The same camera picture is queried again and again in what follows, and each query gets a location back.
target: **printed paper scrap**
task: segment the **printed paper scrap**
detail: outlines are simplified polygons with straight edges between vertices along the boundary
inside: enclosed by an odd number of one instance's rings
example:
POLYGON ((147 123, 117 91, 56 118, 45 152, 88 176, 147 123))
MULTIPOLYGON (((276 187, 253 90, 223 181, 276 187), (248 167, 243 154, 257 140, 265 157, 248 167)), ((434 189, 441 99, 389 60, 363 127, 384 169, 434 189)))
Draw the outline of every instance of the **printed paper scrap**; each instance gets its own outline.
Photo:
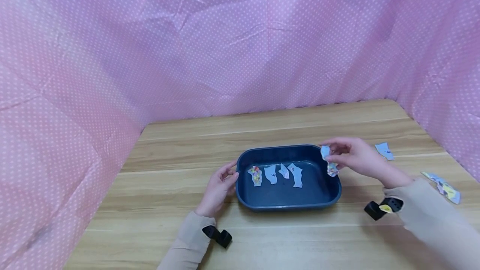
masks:
POLYGON ((283 175, 284 179, 289 179, 290 178, 288 169, 287 169, 287 167, 285 167, 284 164, 280 164, 280 170, 278 172, 280 172, 280 174, 283 175))
MULTIPOLYGON (((320 148, 320 153, 322 153, 322 159, 326 159, 327 156, 330 155, 330 147, 329 146, 326 146, 326 145, 323 145, 321 148, 320 148)), ((337 169, 337 166, 330 162, 328 163, 328 166, 327 166, 327 173, 329 176, 337 176, 338 175, 338 169, 337 169)))
POLYGON ((277 165, 263 167, 263 169, 265 170, 265 177, 270 181, 271 185, 277 183, 277 174, 275 173, 275 168, 277 168, 277 165))
POLYGON ((252 175, 253 186, 260 187, 262 185, 262 170, 257 166, 253 166, 247 172, 252 175))
POLYGON ((460 192, 455 190, 455 188, 452 187, 451 185, 449 185, 445 181, 445 179, 433 173, 422 172, 422 174, 437 184, 437 189, 440 192, 440 194, 447 197, 449 201, 452 201, 454 204, 460 204, 460 198, 461 198, 460 192))
POLYGON ((384 156, 387 160, 394 160, 392 152, 388 148, 387 142, 382 144, 375 144, 375 148, 377 149, 378 153, 384 156))
POLYGON ((293 174, 293 181, 294 181, 293 187, 294 188, 302 188, 303 183, 301 182, 301 172, 303 170, 301 168, 295 166, 294 164, 290 164, 290 166, 288 166, 288 169, 293 174))

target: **dark blue tray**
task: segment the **dark blue tray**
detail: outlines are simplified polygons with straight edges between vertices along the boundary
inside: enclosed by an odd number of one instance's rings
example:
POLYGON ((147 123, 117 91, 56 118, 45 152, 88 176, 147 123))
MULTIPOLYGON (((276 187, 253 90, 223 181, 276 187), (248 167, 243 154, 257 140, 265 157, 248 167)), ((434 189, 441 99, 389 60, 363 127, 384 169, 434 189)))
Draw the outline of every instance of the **dark blue tray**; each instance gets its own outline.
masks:
POLYGON ((322 159, 320 147, 293 145, 250 149, 241 154, 237 162, 237 197, 251 210, 301 210, 321 209, 338 201, 342 185, 338 176, 327 174, 327 162, 322 159), (302 188, 293 187, 293 175, 285 179, 279 172, 280 164, 291 163, 303 169, 302 188), (276 165, 277 183, 265 177, 263 167, 276 165), (252 166, 262 170, 262 185, 254 187, 247 172, 252 166))

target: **wooden table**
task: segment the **wooden table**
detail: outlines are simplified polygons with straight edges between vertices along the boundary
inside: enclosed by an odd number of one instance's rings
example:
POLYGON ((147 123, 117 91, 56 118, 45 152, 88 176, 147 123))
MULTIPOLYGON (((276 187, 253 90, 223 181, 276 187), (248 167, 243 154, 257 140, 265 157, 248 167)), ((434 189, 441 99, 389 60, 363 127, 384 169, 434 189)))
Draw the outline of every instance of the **wooden table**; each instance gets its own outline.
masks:
MULTIPOLYGON (((388 141, 398 167, 442 176, 480 228, 479 184, 397 103, 374 100, 148 125, 66 268, 155 269, 218 166, 252 147, 337 135, 388 141)), ((340 178, 342 197, 326 210, 252 213, 231 198, 219 228, 233 242, 227 251, 211 244, 202 269, 442 269, 397 216, 374 222, 363 211, 383 198, 378 181, 350 169, 340 178)))

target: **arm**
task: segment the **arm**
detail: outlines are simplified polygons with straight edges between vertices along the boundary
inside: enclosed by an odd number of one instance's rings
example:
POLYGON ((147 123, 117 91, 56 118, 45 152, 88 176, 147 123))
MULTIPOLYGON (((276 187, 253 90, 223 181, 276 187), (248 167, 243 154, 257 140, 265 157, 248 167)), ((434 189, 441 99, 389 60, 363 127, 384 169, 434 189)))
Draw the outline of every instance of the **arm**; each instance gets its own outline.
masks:
POLYGON ((210 239, 203 227, 215 225, 212 217, 190 212, 180 226, 178 237, 168 249, 157 270, 195 270, 207 251, 210 239))
POLYGON ((467 221, 423 179, 413 181, 407 174, 387 163, 367 143, 358 138, 336 137, 330 144, 329 162, 338 169, 350 167, 359 174, 378 179, 386 197, 403 200, 397 212, 420 241, 452 269, 480 269, 480 235, 467 221))
POLYGON ((210 239, 203 233, 206 226, 216 225, 214 216, 228 195, 235 193, 238 173, 231 168, 232 161, 212 174, 202 201, 188 214, 157 270, 194 270, 203 259, 210 239))
POLYGON ((405 229, 452 269, 480 269, 479 233, 427 181, 418 179, 384 192, 387 197, 403 200, 397 215, 405 229))

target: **pink polka dot backdrop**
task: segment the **pink polka dot backdrop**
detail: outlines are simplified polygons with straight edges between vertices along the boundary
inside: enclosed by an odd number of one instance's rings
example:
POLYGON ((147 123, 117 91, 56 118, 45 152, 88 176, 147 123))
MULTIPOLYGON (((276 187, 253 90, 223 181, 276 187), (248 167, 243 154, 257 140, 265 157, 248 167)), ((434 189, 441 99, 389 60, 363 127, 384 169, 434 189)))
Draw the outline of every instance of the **pink polka dot backdrop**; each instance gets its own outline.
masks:
POLYGON ((390 98, 480 179, 480 0, 0 0, 0 269, 60 269, 149 122, 390 98))

